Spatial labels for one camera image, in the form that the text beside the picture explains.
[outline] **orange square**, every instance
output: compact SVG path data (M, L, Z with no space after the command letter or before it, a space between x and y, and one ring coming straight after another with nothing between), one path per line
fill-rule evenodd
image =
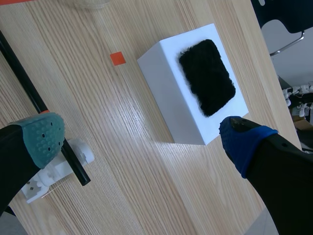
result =
M123 56L121 51L111 54L110 57L111 57L111 60L115 66L122 65L122 64L126 63L124 56Z
M13 3L19 3L24 1L31 1L31 0L0 0L0 5L6 5L6 4L13 4Z

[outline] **cardboard box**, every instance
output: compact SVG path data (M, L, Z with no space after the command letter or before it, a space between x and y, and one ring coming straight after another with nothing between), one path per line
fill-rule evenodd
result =
M236 88L235 96L210 117L203 115L178 62L182 51L205 39L211 39L217 46ZM138 59L138 64L175 143L208 144L219 135L219 126L225 117L243 117L248 113L245 100L214 24L158 42Z

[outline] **black pole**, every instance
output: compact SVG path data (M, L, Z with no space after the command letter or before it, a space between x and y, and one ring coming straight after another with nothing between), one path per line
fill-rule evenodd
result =
M27 73L25 72L23 66L16 57L14 51L7 42L6 38L2 34L1 30L0 30L0 51L3 54L4 58L6 59L9 66L11 67L11 70L19 80L20 84L23 86L25 92L27 93L28 97L30 98L30 101L34 105L37 112L42 113L48 111L48 108L46 107L44 101L41 99L36 88L34 87L33 83L31 82L30 78L28 77ZM66 139L64 139L61 152L63 153L65 159L67 160L68 164L72 168L74 174L76 175L82 186L88 184L90 182L90 178L85 172L83 166L80 164L79 160L77 159L75 153L73 152L72 148L70 147Z

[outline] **black fur pad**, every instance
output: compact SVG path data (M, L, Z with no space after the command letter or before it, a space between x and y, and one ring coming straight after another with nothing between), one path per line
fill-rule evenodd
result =
M215 114L235 96L234 84L212 40L204 40L182 52L179 63L206 117Z

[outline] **wooden table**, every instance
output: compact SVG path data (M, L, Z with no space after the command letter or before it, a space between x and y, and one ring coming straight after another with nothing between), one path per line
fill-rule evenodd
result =
M0 7L0 29L67 138L93 149L92 182L74 175L28 205L29 234L242 235L264 208L225 155L173 144L136 60L157 41L215 23L249 108L247 118L300 146L249 0L111 0L100 10L58 0ZM126 64L113 66L122 51ZM35 113L0 56L0 127Z

